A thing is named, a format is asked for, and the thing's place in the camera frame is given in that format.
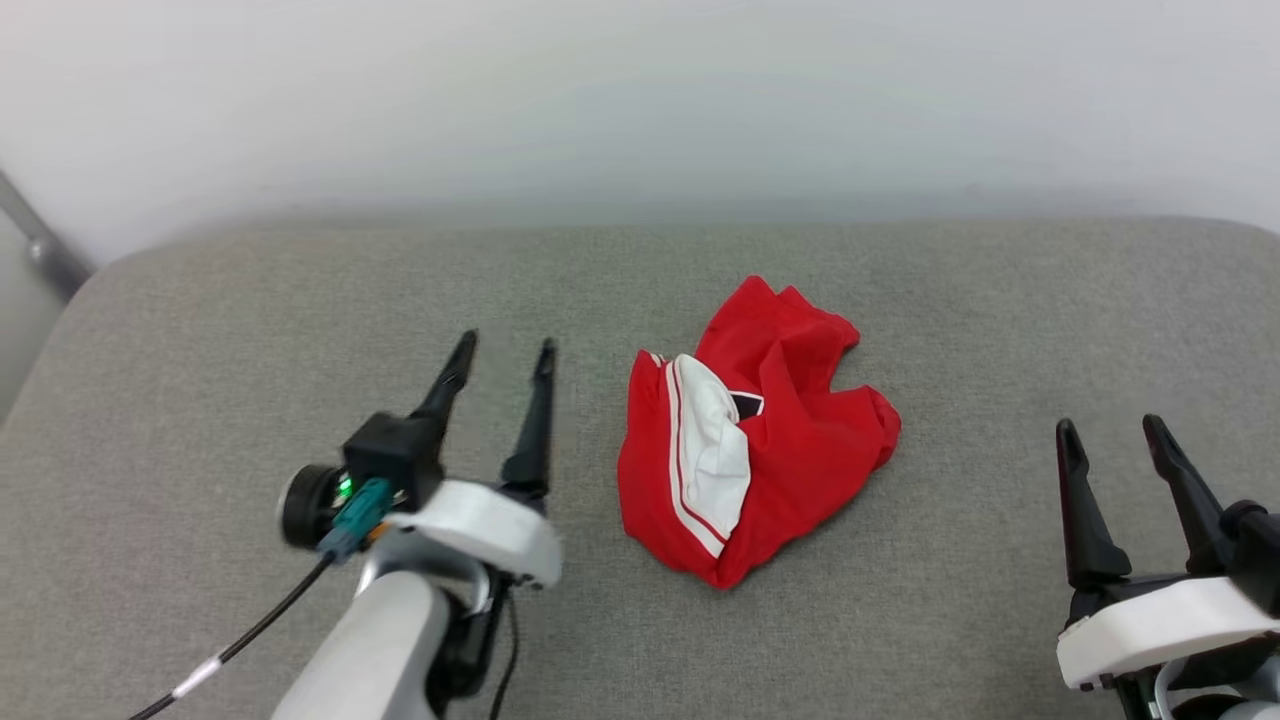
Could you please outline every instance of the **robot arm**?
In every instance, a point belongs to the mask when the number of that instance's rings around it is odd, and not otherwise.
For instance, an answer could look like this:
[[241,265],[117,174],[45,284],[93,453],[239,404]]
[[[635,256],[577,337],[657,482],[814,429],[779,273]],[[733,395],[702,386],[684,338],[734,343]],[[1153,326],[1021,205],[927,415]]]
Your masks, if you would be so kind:
[[303,469],[282,501],[285,541],[315,550],[346,502],[375,479],[396,505],[369,546],[356,597],[280,701],[275,720],[434,720],[479,692],[509,592],[559,580],[561,544],[545,518],[556,348],[499,486],[445,479],[439,462],[475,332],[458,342],[422,405],[371,416],[343,446],[343,468]]
[[[1071,596],[1057,660],[1068,687],[1114,689],[1129,720],[1280,717],[1280,518],[1252,502],[1222,510],[1156,415],[1143,419],[1157,474],[1187,538],[1187,573],[1130,578],[1088,482],[1070,420],[1057,425],[1062,534]],[[1170,708],[1171,689],[1229,685]]]

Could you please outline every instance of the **cable connector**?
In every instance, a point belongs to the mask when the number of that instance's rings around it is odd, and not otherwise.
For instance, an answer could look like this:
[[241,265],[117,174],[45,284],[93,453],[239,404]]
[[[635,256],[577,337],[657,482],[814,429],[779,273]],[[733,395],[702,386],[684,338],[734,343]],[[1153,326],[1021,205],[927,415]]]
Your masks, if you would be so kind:
[[346,562],[383,521],[383,516],[390,512],[392,497],[392,484],[383,478],[362,484],[333,519],[333,529],[320,541],[316,551],[333,555],[334,565]]

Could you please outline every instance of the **black cable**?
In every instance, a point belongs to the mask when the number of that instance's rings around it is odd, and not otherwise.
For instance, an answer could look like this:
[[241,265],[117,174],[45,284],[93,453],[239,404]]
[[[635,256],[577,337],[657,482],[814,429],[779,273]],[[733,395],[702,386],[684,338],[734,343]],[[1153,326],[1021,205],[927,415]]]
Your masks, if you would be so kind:
[[511,660],[507,661],[507,669],[502,673],[502,680],[498,683],[498,692],[493,696],[493,707],[489,708],[489,720],[498,720],[498,714],[502,712],[502,698],[507,696],[507,685],[511,684],[511,676],[516,673],[516,660],[520,657],[520,624],[516,621],[516,596],[507,596],[507,606],[511,607]]
[[[333,555],[326,552],[324,557],[320,559],[320,562],[316,562],[316,566],[312,568],[310,573],[307,573],[307,577],[302,578],[302,582],[298,583],[297,587],[294,587],[292,591],[289,591],[289,594],[284,596],[284,600],[282,600],[279,605],[276,605],[275,607],[271,609],[270,612],[264,615],[262,619],[259,620],[256,625],[250,628],[247,633],[241,635],[238,641],[228,646],[227,650],[219,652],[218,661],[220,664],[225,664],[232,657],[239,655],[239,652],[244,650],[244,647],[248,646],[248,643],[253,642],[253,638],[261,635],[262,630],[270,628],[271,623],[279,620],[280,615],[284,615],[284,611],[288,610],[294,602],[297,602],[298,598],[302,597],[302,593],[307,592],[307,589],[311,588],[311,585],[314,585],[317,579],[320,579],[320,575],[325,570],[328,570],[330,565],[333,565]],[[515,623],[515,618],[516,618],[515,614],[512,614],[512,623]],[[169,707],[177,700],[178,698],[174,697],[173,691],[169,691],[160,700],[152,702],[151,705],[140,710],[137,714],[129,716],[129,720],[148,720],[150,717],[155,717],[161,710]]]

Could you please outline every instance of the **gray table surface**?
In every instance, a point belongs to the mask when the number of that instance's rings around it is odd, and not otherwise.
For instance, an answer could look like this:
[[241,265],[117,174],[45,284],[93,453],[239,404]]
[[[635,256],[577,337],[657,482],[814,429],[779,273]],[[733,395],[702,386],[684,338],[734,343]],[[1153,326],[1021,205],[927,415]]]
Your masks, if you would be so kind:
[[[893,460],[732,592],[621,528],[637,348],[691,351],[758,273],[863,332],[835,386],[902,415]],[[1139,420],[1224,501],[1280,503],[1280,241],[1196,219],[227,237],[124,260],[61,318],[0,430],[0,715],[124,717],[310,566],[293,470],[407,410],[481,332],[445,457],[493,478],[538,342],[561,343],[552,518],[564,580],[521,593],[504,717],[1119,717],[1061,684],[1053,424],[1075,419],[1139,570],[1185,555]],[[178,719],[268,717],[339,618],[312,593]],[[502,638],[499,659],[506,657]],[[451,716],[481,717],[493,683]]]

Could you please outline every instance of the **cable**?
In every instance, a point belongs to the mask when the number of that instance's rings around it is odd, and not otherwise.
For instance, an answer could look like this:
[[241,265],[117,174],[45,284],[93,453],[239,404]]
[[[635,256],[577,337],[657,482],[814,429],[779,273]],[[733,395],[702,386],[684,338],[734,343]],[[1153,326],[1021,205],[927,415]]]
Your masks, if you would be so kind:
[[[264,615],[262,619],[259,620],[256,625],[250,628],[247,633],[241,635],[238,641],[233,642],[227,647],[227,650],[219,652],[214,657],[201,662],[200,666],[196,667],[196,670],[177,688],[169,691],[160,700],[140,710],[136,715],[132,715],[129,720],[147,720],[150,717],[155,717],[161,710],[169,707],[179,698],[193,691],[196,685],[207,680],[214,673],[221,669],[228,660],[239,655],[239,652],[244,650],[248,643],[253,642],[253,638],[261,635],[262,630],[270,628],[271,623],[275,623],[280,615],[284,615],[284,611],[297,602],[298,598],[302,597],[302,593],[307,592],[307,589],[314,585],[317,579],[320,579],[320,575],[328,570],[330,565],[333,565],[333,555],[326,552],[323,557],[320,557],[320,562],[316,562],[316,566],[307,573],[307,577],[302,578],[302,582],[289,591],[289,594],[284,596],[284,600],[282,600],[279,605]],[[512,623],[515,623],[515,614],[512,614]]]
[[511,607],[511,660],[507,669],[502,671],[502,680],[498,683],[498,692],[493,696],[493,706],[489,708],[489,720],[498,720],[502,712],[502,698],[507,696],[507,685],[516,673],[516,660],[520,657],[520,624],[516,621],[516,596],[507,596],[507,606]]

